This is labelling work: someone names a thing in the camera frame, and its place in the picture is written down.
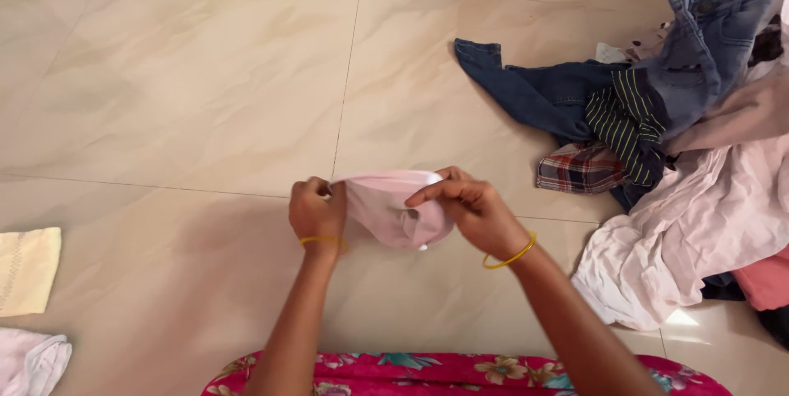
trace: hand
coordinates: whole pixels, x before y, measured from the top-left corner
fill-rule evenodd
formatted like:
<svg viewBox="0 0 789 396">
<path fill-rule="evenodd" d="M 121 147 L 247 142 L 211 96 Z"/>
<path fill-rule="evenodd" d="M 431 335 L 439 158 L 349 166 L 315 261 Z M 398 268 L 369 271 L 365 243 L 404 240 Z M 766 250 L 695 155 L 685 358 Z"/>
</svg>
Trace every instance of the hand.
<svg viewBox="0 0 789 396">
<path fill-rule="evenodd" d="M 436 199 L 463 237 L 498 260 L 508 260 L 526 247 L 531 237 L 492 185 L 456 166 L 436 172 L 444 180 L 414 193 L 407 207 Z"/>
<path fill-rule="evenodd" d="M 335 184 L 329 191 L 329 183 L 319 177 L 311 177 L 306 182 L 296 182 L 291 189 L 291 221 L 293 231 L 299 240 L 305 237 L 334 237 L 342 239 L 347 214 L 346 185 L 344 182 Z M 319 244 L 308 242 L 305 247 L 321 245 L 337 246 L 340 244 Z"/>
</svg>

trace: denim pants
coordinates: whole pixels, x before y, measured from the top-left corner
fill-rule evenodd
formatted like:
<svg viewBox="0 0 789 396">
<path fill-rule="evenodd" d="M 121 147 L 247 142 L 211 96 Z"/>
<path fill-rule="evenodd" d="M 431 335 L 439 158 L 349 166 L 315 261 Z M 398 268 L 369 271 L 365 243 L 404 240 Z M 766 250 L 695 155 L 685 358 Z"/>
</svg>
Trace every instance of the denim pants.
<svg viewBox="0 0 789 396">
<path fill-rule="evenodd" d="M 656 58 L 638 62 L 663 97 L 671 127 L 688 129 L 742 76 L 756 28 L 773 0 L 668 0 L 675 22 Z"/>
<path fill-rule="evenodd" d="M 588 96 L 613 86 L 611 72 L 629 64 L 596 60 L 544 68 L 502 68 L 501 46 L 456 38 L 454 51 L 463 71 L 519 123 L 550 132 L 560 146 L 595 139 L 586 123 Z"/>
</svg>

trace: plaid shirt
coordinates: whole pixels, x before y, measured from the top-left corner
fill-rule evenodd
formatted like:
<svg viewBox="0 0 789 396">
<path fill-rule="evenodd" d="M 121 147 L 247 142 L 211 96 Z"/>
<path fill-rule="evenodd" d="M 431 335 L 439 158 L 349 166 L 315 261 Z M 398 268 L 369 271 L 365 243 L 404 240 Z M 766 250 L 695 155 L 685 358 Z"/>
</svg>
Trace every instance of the plaid shirt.
<svg viewBox="0 0 789 396">
<path fill-rule="evenodd" d="M 623 184 L 626 177 L 622 162 L 602 142 L 570 143 L 538 165 L 538 189 L 597 194 Z"/>
</svg>

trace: bangle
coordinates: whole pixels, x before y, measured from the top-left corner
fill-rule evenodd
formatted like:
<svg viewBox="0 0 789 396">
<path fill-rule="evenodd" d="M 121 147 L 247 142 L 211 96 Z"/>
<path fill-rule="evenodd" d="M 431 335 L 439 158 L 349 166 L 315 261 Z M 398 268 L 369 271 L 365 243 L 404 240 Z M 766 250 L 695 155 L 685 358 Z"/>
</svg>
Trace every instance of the bangle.
<svg viewBox="0 0 789 396">
<path fill-rule="evenodd" d="M 339 239 L 337 237 L 331 237 L 331 236 L 310 236 L 310 237 L 305 237 L 303 239 L 300 239 L 298 241 L 298 243 L 301 244 L 301 248 L 302 249 L 307 249 L 304 246 L 304 244 L 306 244 L 307 242 L 317 242 L 317 241 L 321 241 L 321 240 L 325 240 L 327 242 L 337 242 L 338 244 L 342 245 L 342 247 L 343 247 L 342 254 L 346 254 L 348 252 L 348 250 L 350 249 L 350 247 L 348 246 L 348 242 L 346 242 L 345 240 Z"/>
<path fill-rule="evenodd" d="M 528 245 L 527 245 L 527 246 L 526 246 L 524 249 L 522 249 L 522 250 L 521 250 L 521 252 L 519 252 L 518 254 L 516 254 L 515 256 L 513 256 L 513 258 L 512 258 L 512 259 L 510 259 L 510 260 L 505 260 L 504 262 L 501 262 L 501 263 L 499 263 L 499 264 L 497 264 L 497 265 L 488 265 L 487 263 L 485 263 L 485 261 L 486 261 L 486 260 L 488 260 L 488 257 L 490 257 L 490 255 L 489 255 L 489 254 L 486 254 L 486 255 L 485 255 L 485 258 L 483 258 L 483 259 L 482 259 L 482 266 L 483 266 L 483 267 L 485 267 L 485 268 L 487 268 L 488 270 L 496 270 L 497 268 L 501 268 L 501 267 L 503 267 L 503 266 L 507 265 L 508 263 L 510 263 L 510 262 L 512 262 L 512 261 L 514 261 L 514 260 L 516 260 L 516 259 L 518 259 L 519 257 L 521 257 L 521 256 L 525 255 L 525 254 L 526 254 L 526 252 L 527 252 L 529 249 L 531 249 L 531 248 L 532 248 L 532 245 L 534 245 L 534 242 L 537 242 L 537 241 L 538 241 L 538 234 L 537 234 L 537 233 L 535 233 L 534 231 L 532 231 L 532 230 L 528 230 L 528 235 L 529 235 L 529 236 L 531 236 L 532 240 L 530 240 L 530 241 L 528 242 Z"/>
</svg>

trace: floor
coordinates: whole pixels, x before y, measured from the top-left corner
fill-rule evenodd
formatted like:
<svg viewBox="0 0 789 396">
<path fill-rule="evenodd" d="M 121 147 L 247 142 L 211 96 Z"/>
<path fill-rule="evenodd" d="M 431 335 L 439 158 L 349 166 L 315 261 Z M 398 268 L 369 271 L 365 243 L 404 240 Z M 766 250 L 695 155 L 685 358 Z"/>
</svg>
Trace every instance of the floor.
<svg viewBox="0 0 789 396">
<path fill-rule="evenodd" d="M 450 42 L 541 66 L 669 18 L 665 0 L 2 0 L 0 230 L 64 229 L 46 313 L 3 325 L 69 336 L 57 396 L 198 394 L 261 348 L 285 299 L 291 183 L 372 169 L 489 179 L 569 273 L 621 209 L 535 189 L 555 144 L 497 108 Z M 458 233 L 425 252 L 346 234 L 322 349 L 554 354 L 515 280 Z M 789 353 L 741 303 L 615 330 L 734 394 L 789 385 Z"/>
</svg>

